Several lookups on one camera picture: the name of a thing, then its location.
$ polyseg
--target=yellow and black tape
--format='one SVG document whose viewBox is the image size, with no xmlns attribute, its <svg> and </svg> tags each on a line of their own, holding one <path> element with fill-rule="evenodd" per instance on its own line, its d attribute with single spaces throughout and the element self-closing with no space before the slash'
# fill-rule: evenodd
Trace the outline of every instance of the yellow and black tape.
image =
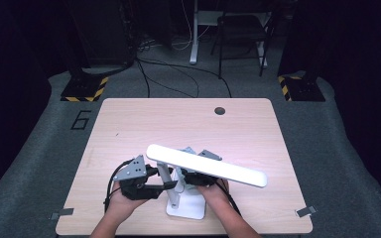
<svg viewBox="0 0 381 238">
<path fill-rule="evenodd" d="M 103 93 L 104 87 L 106 86 L 108 79 L 109 79 L 108 77 L 105 77 L 101 80 L 97 91 L 92 97 L 61 97 L 61 101 L 71 101 L 71 102 L 97 101 L 100 98 L 101 94 Z"/>
<path fill-rule="evenodd" d="M 280 82 L 281 89 L 283 90 L 284 97 L 286 98 L 286 101 L 293 101 L 292 96 L 290 95 L 289 88 L 286 84 L 286 77 L 292 78 L 292 79 L 301 79 L 298 76 L 279 76 L 278 81 Z"/>
</svg>

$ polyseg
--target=white lamp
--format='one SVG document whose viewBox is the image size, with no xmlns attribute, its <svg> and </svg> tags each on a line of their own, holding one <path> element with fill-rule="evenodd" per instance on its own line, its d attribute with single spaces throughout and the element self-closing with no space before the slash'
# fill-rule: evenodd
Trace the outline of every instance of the white lamp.
<svg viewBox="0 0 381 238">
<path fill-rule="evenodd" d="M 148 147 L 147 158 L 157 162 L 163 182 L 172 180 L 168 165 L 175 167 L 176 170 L 179 167 L 216 178 L 233 180 L 258 187 L 264 187 L 268 182 L 266 175 L 260 171 L 154 144 Z M 203 196 L 195 188 L 185 189 L 184 181 L 179 178 L 177 172 L 173 173 L 173 179 L 179 182 L 174 189 L 167 190 L 169 196 L 167 213 L 173 216 L 203 219 L 205 214 Z"/>
</svg>

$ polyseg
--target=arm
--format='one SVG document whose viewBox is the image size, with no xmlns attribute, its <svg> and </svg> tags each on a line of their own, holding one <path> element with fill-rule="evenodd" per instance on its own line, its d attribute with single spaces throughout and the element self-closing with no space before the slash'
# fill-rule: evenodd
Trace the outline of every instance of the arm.
<svg viewBox="0 0 381 238">
<path fill-rule="evenodd" d="M 119 188 L 119 181 L 116 181 L 112 190 Z M 115 237 L 117 227 L 125 221 L 132 212 L 147 200 L 131 200 L 120 190 L 116 190 L 110 198 L 110 204 L 106 213 L 98 222 L 97 226 L 91 233 L 91 238 L 112 238 Z"/>
<path fill-rule="evenodd" d="M 214 184 L 210 187 L 198 186 L 197 189 L 205 198 L 206 203 L 221 221 L 230 238 L 260 238 L 261 236 L 234 210 L 227 196 Z"/>
</svg>

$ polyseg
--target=cable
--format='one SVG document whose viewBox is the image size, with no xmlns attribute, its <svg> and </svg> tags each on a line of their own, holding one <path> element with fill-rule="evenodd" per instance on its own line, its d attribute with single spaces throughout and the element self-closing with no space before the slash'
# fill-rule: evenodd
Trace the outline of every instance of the cable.
<svg viewBox="0 0 381 238">
<path fill-rule="evenodd" d="M 158 65 L 167 65 L 167 66 L 175 66 L 175 67 L 184 67 L 184 68 L 189 68 L 189 69 L 193 69 L 193 70 L 198 70 L 198 71 L 203 71 L 203 72 L 207 72 L 209 74 L 212 74 L 212 75 L 215 75 L 217 76 L 220 80 L 222 80 L 227 88 L 227 91 L 228 91 L 228 96 L 230 98 L 232 98 L 231 96 L 231 91 L 230 91 L 230 87 L 228 86 L 228 83 L 227 81 L 222 77 L 222 76 L 219 76 L 218 74 L 216 74 L 215 72 L 212 72 L 212 71 L 209 71 L 209 70 L 206 70 L 206 69 L 202 69 L 202 68 L 197 68 L 197 67 L 192 67 L 192 66 L 186 66 L 186 65 L 179 65 L 179 64 L 173 64 L 173 63 L 166 63 L 166 62 L 154 62 L 154 61 L 150 61 L 150 60 L 156 60 L 156 59 L 138 59 L 139 61 L 142 61 L 142 62 L 146 62 L 146 63 L 152 63 L 152 64 L 158 64 Z"/>
<path fill-rule="evenodd" d="M 152 81 L 152 82 L 158 84 L 159 86 L 162 86 L 162 87 L 164 87 L 164 88 L 167 88 L 167 89 L 169 89 L 169 90 L 171 90 L 171 91 L 176 91 L 176 92 L 179 92 L 179 93 L 181 93 L 181 94 L 184 94 L 184 95 L 186 95 L 186 96 L 188 96 L 188 97 L 192 97 L 192 98 L 194 98 L 194 96 L 192 96 L 192 95 L 190 95 L 190 94 L 188 94 L 188 93 L 185 93 L 185 92 L 183 92 L 183 91 L 174 89 L 174 88 L 172 88 L 172 87 L 165 86 L 164 84 L 162 84 L 162 83 L 160 83 L 160 82 L 158 82 L 158 81 L 152 79 L 151 77 L 149 77 L 149 76 L 145 73 L 144 68 L 142 67 L 140 60 L 139 60 L 139 59 L 136 59 L 136 62 L 137 62 L 137 64 L 138 64 L 138 67 L 139 67 L 140 70 L 141 70 L 141 73 L 144 75 L 145 81 L 146 81 L 146 83 L 147 83 L 147 89 L 148 89 L 148 95 L 147 95 L 147 96 L 148 96 L 148 98 L 150 98 L 150 86 L 149 86 L 148 80 L 150 80 L 150 81 Z"/>
<path fill-rule="evenodd" d="M 242 214 L 240 213 L 240 210 L 239 208 L 237 207 L 237 204 L 236 202 L 234 201 L 233 197 L 231 196 L 230 192 L 228 192 L 228 189 L 227 187 L 225 186 L 225 182 L 224 180 L 221 178 L 220 179 L 222 181 L 222 184 L 219 184 L 218 183 L 218 180 L 215 181 L 215 184 L 224 192 L 224 194 L 227 196 L 228 198 L 228 201 L 230 201 L 230 204 L 231 206 L 233 206 L 234 210 L 237 212 L 237 214 L 239 214 L 240 216 L 242 216 Z"/>
<path fill-rule="evenodd" d="M 143 51 L 149 51 L 151 47 L 154 47 L 154 43 L 156 40 L 150 39 L 150 40 L 143 40 L 143 42 L 137 47 L 138 52 L 143 52 Z"/>
<path fill-rule="evenodd" d="M 152 63 L 152 62 L 149 62 L 149 61 L 144 60 L 144 59 L 137 59 L 137 60 L 141 60 L 142 62 L 146 62 L 146 63 Z M 199 97 L 199 84 L 197 83 L 197 81 L 196 81 L 192 76 L 190 76 L 189 74 L 187 74 L 187 73 L 184 72 L 183 70 L 180 70 L 180 69 L 178 69 L 178 68 L 175 68 L 175 67 L 172 66 L 172 65 L 169 65 L 168 63 L 166 63 L 166 62 L 164 62 L 164 61 L 161 61 L 161 60 L 158 60 L 158 59 L 150 59 L 150 60 L 159 62 L 161 65 L 167 65 L 167 66 L 171 67 L 172 69 L 175 69 L 175 70 L 181 72 L 182 74 L 188 76 L 188 77 L 194 82 L 194 84 L 196 85 L 196 96 L 190 96 L 190 95 L 188 95 L 187 93 L 184 93 L 184 92 L 181 92 L 181 93 L 183 93 L 183 94 L 185 94 L 185 95 L 187 95 L 187 96 L 189 96 L 189 97 L 192 97 L 192 98 L 198 98 L 198 97 Z"/>
<path fill-rule="evenodd" d="M 110 192 L 111 187 L 112 187 L 112 183 L 113 183 L 113 178 L 116 176 L 116 174 L 119 172 L 119 170 L 122 169 L 122 167 L 124 167 L 126 165 L 129 165 L 129 163 L 131 163 L 133 160 L 134 159 L 122 163 L 120 166 L 118 166 L 116 168 L 116 170 L 114 170 L 113 174 L 111 175 L 110 180 L 109 180 L 109 184 L 107 186 L 106 198 L 104 199 L 104 202 L 103 202 L 103 204 L 104 204 L 104 212 L 106 212 L 107 208 L 109 207 L 110 196 L 113 194 L 114 191 L 118 190 L 118 189 L 115 189 L 112 192 Z"/>
<path fill-rule="evenodd" d="M 144 75 L 144 80 L 145 80 L 145 83 L 147 84 L 147 97 L 150 98 L 150 84 L 148 83 L 148 76 L 145 73 L 144 68 L 141 65 L 141 62 L 139 60 L 136 60 L 136 59 L 135 59 L 135 61 L 137 62 L 138 68 L 141 70 L 141 73 Z"/>
<path fill-rule="evenodd" d="M 218 0 L 217 3 L 216 3 L 216 6 L 215 6 L 215 8 L 214 8 L 214 11 L 217 11 L 217 10 L 218 10 L 218 6 L 219 6 L 219 0 Z M 206 33 L 206 31 L 208 31 L 209 27 L 210 27 L 210 26 L 206 27 L 206 29 L 205 29 L 205 30 L 204 30 L 204 31 L 197 37 L 198 40 L 199 40 L 199 38 L 201 38 L 201 37 L 203 36 L 203 34 Z"/>
<path fill-rule="evenodd" d="M 187 20 L 187 24 L 188 24 L 188 29 L 190 30 L 190 39 L 188 40 L 188 43 L 186 46 L 184 46 L 183 48 L 175 48 L 174 45 L 172 45 L 173 49 L 177 50 L 177 51 L 182 51 L 184 49 L 186 49 L 188 46 L 191 45 L 191 23 L 190 23 L 190 20 L 188 19 L 188 16 L 187 16 L 187 11 L 185 9 L 185 4 L 184 4 L 184 0 L 181 1 L 182 2 L 182 9 L 184 10 L 184 15 L 185 15 L 185 19 Z"/>
</svg>

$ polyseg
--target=wooden table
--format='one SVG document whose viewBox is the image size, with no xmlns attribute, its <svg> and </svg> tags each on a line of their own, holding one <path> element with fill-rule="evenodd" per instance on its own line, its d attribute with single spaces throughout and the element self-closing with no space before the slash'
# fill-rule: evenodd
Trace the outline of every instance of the wooden table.
<svg viewBox="0 0 381 238">
<path fill-rule="evenodd" d="M 225 109 L 217 115 L 214 109 Z M 283 136 L 268 99 L 106 99 L 100 109 L 61 216 L 59 235 L 88 235 L 103 216 L 109 178 L 122 162 L 146 153 L 151 144 L 174 149 L 207 149 L 224 162 L 264 172 L 264 188 L 230 182 L 242 216 L 260 234 L 312 231 L 309 216 Z M 146 159 L 153 167 L 155 163 Z M 161 184 L 154 176 L 147 184 Z M 118 235 L 225 234 L 208 208 L 202 220 L 169 216 L 163 192 L 140 206 L 122 223 Z"/>
</svg>

